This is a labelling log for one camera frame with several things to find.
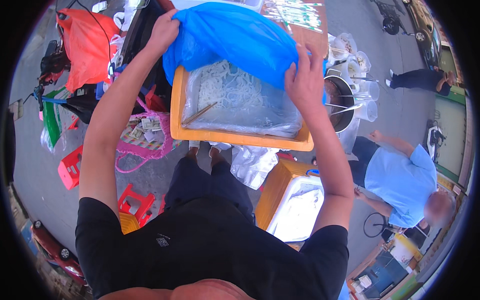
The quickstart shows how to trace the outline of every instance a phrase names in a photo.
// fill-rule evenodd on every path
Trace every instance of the man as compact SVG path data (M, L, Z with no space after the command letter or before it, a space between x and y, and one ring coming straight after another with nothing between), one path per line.
M349 161L353 182L376 194L383 201L367 197L355 189L355 196L389 217L389 223L411 228L424 217L433 227L443 227L455 212L455 200L446 192L437 192L435 164L421 145L382 135L375 130L357 137L353 154L358 161ZM395 150L380 147L385 143Z
M427 91L439 93L448 96L450 88L456 83L455 73L452 71L444 72L437 66L430 69L413 70L400 75L394 74L390 69L392 81L385 79L385 84L393 89L398 87L414 88L418 87Z
M84 140L76 249L94 298L142 300L336 299L346 277L347 229L353 205L348 162L325 108L323 58L297 45L285 72L288 95L319 147L325 198L300 252L256 227L246 188L217 149L212 175L192 145L175 168L166 211L123 235L117 209L115 149L150 69L178 34L170 11L145 48L99 101Z

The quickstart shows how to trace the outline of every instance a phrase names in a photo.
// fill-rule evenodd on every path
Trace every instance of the car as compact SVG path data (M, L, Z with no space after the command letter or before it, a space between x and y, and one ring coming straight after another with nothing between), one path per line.
M421 0L402 0L415 29L415 39L428 68L438 67L442 54L440 35L432 15Z
M32 224L31 230L32 240L46 261L61 267L78 284L87 286L84 274L75 255L60 244L39 220Z

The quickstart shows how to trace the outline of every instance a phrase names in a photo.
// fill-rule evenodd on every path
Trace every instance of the man in light blue shirt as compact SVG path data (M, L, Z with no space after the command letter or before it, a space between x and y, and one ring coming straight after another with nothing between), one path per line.
M353 154L358 161L349 161L353 182L383 199L375 200L355 189L357 198L365 201L389 223L403 228L417 225L423 218L434 227L443 227L455 212L455 199L446 192L437 192L435 164L421 145L414 148L395 137L375 130L357 137ZM385 143L394 149L380 147Z

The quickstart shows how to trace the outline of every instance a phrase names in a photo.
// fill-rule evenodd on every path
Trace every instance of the black t-shirt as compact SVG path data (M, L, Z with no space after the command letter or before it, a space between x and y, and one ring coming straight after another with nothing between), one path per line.
M437 92L437 84L445 76L444 75L445 72L442 70L438 70L438 72L434 70L429 70L429 69L423 69L423 70L425 70L424 71L425 75L423 77L423 80L420 79L420 82L422 82L421 88L439 93L440 95L443 95L443 96L448 96L448 94L450 93L451 86L446 82L444 82L444 84L442 85L442 89L440 90L440 92Z
M96 299L126 288L174 289L216 278L257 300L336 300L347 272L344 227L318 230L297 252L217 199L192 200L123 235L110 208L82 198L75 234Z

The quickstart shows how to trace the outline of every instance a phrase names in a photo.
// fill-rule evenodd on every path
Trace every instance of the orange plastic bag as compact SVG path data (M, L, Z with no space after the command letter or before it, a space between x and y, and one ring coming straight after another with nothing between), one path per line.
M117 46L110 45L110 40L119 33L113 19L92 13L107 33L107 40L102 28L86 10L65 8L59 12L68 16L66 20L60 20L57 15L57 23L64 29L65 51L72 62L65 85L67 90L73 93L84 84L96 84L107 80L108 62L117 51Z

